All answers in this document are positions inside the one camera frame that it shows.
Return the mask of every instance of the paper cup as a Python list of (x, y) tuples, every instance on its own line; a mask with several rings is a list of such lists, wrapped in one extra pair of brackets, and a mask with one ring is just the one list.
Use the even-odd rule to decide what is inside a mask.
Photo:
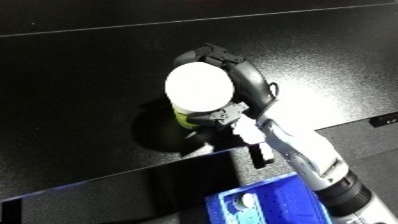
[(185, 128), (195, 128), (187, 116), (208, 113), (227, 105), (234, 94), (228, 74), (203, 62), (184, 64), (174, 69), (166, 79), (169, 98), (178, 123)]

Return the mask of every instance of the blue container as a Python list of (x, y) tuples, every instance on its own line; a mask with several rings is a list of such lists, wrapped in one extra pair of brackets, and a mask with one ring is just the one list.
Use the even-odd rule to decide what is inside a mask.
[(209, 196), (206, 204), (212, 224), (332, 223), (314, 193), (294, 173)]

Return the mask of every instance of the black surface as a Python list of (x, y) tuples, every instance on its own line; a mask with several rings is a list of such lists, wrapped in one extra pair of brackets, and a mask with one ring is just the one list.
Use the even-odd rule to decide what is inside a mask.
[[(375, 190), (398, 214), (395, 191), (398, 159), (398, 124), (367, 129), (367, 120), (322, 130), (340, 142), (337, 150), (363, 152), (345, 154), (361, 181)], [(373, 149), (367, 152), (366, 145)], [(204, 197), (234, 187), (290, 172), (280, 156), (276, 163), (255, 169), (246, 149), (184, 160), (165, 166), (131, 171), (68, 188), (38, 192), (23, 201), (23, 223), (152, 223), (196, 224), (206, 219)]]
[[(195, 151), (206, 133), (182, 141), (163, 97), (173, 58), (203, 42), (247, 56), (282, 98), (312, 102), (316, 128), (395, 112), (397, 9), (0, 38), (0, 198), (208, 153)], [(239, 144), (227, 136), (217, 150)]]
[(4, 0), (0, 2), (0, 35), (393, 2), (393, 0)]
[[(234, 149), (132, 171), (27, 196), (23, 199), (22, 220), (43, 224), (145, 222), (202, 205), (206, 196), (244, 184), (238, 174), (243, 176), (249, 170), (255, 169), (248, 152)], [(252, 173), (269, 178), (288, 171), (279, 160)], [(180, 219), (192, 219), (190, 216), (183, 213)]]

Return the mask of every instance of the cup lid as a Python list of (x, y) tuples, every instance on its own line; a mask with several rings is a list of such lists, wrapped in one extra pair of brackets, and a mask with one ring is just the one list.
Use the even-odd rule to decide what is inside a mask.
[(174, 105), (190, 112), (209, 112), (224, 107), (234, 93), (228, 74), (204, 62), (175, 68), (166, 79), (165, 89)]

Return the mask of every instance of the black tabletop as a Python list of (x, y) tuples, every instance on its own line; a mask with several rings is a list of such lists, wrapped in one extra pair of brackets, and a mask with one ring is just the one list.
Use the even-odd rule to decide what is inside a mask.
[[(0, 36), (0, 198), (209, 153), (197, 150), (203, 136), (183, 140), (163, 89), (174, 57), (203, 42), (247, 57), (284, 98), (309, 102), (299, 109), (315, 114), (317, 129), (395, 112), (397, 10), (8, 29), (18, 35)], [(241, 144), (228, 130), (210, 141), (216, 150)]]

